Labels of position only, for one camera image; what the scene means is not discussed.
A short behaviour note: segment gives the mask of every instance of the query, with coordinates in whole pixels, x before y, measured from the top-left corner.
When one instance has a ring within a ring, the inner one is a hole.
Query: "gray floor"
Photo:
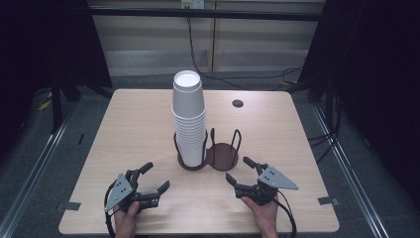
[[[259,76],[262,74],[260,72],[226,72],[218,75],[226,77],[231,75]],[[173,74],[115,77],[113,82],[115,88],[171,88],[172,77]],[[202,79],[204,89],[238,89],[221,80]],[[271,90],[278,87],[281,78],[229,79],[229,81],[241,84],[247,89]],[[69,200],[109,103],[109,99],[97,95],[89,89],[80,89],[82,98],[76,103],[62,138],[40,177],[40,182],[35,187],[28,206],[24,207],[22,217],[14,229],[13,237],[72,237],[59,233],[58,225],[63,212],[56,208],[58,204]],[[306,94],[307,91],[299,91],[292,94],[292,97],[305,133],[308,138],[312,138],[322,135],[323,132],[315,116],[314,105],[307,100]],[[0,217],[2,219],[8,214],[9,207],[26,182],[50,137],[53,120],[52,109],[49,107],[44,111],[38,110],[38,106],[45,97],[47,95],[42,94],[34,98],[31,115],[26,120],[19,143],[8,155],[9,160],[1,165]],[[64,111],[68,108],[71,108],[71,104],[63,100]],[[414,207],[401,186],[383,167],[377,153],[366,146],[365,138],[345,112],[343,113],[339,141],[364,186],[367,196],[377,210],[389,237],[420,237],[420,212]],[[327,147],[328,143],[314,147],[314,157],[319,158]],[[328,153],[318,166],[330,196],[340,201],[340,204],[335,206],[340,229],[331,234],[299,234],[297,237],[374,237],[334,154]],[[103,197],[92,199],[102,202]]]

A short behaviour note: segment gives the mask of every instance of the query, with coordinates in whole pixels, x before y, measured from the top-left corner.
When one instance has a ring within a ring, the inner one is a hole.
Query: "finger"
[[[123,215],[124,212],[120,209],[120,205],[115,205],[114,208],[112,208],[113,212],[114,212],[114,218],[115,219],[120,219]]]
[[[140,203],[138,201],[135,201],[130,205],[129,210],[127,211],[127,214],[131,216],[135,216],[137,214],[137,211],[139,211],[139,208],[140,208]]]
[[[255,203],[255,202],[253,202],[253,200],[252,200],[252,199],[250,199],[250,198],[249,198],[249,197],[247,197],[247,196],[243,196],[243,197],[241,197],[241,201],[243,201],[243,202],[244,202],[244,204],[245,204],[247,207],[249,207],[249,208],[250,208],[250,210],[254,211],[254,209],[255,209],[255,207],[256,207],[256,203]]]

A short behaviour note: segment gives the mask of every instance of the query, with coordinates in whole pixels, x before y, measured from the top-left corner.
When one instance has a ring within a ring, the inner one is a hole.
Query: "wall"
[[[90,6],[180,8],[180,0],[90,0]],[[321,13],[324,1],[205,1],[205,9]],[[193,69],[187,20],[94,16],[111,76]],[[282,70],[303,65],[317,23],[191,19],[201,71]]]

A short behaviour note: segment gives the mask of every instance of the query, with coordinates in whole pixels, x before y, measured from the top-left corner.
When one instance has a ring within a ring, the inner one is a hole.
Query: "electrical outlet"
[[[192,0],[192,9],[204,9],[204,0]]]
[[[182,9],[192,9],[192,0],[181,0]]]

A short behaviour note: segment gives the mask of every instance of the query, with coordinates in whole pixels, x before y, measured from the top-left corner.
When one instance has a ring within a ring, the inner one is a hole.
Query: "small round object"
[[[239,99],[236,99],[232,102],[232,105],[234,105],[234,107],[241,108],[244,106],[244,102]]]

